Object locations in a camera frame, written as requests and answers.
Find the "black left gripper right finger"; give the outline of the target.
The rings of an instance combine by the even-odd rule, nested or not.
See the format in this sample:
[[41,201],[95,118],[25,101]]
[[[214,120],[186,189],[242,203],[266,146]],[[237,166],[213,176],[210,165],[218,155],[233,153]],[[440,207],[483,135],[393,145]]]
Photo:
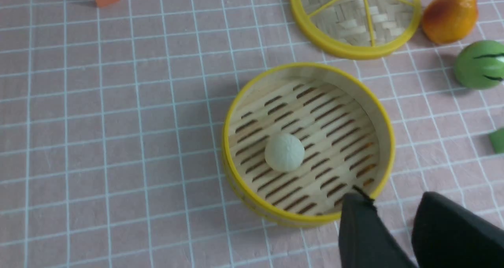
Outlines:
[[449,198],[425,192],[411,242],[421,268],[502,268],[504,232]]

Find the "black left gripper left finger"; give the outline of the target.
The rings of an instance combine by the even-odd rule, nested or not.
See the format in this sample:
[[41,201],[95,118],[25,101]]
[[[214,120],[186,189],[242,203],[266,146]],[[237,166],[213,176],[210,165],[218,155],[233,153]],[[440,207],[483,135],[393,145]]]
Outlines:
[[415,268],[360,187],[344,194],[339,229],[342,268]]

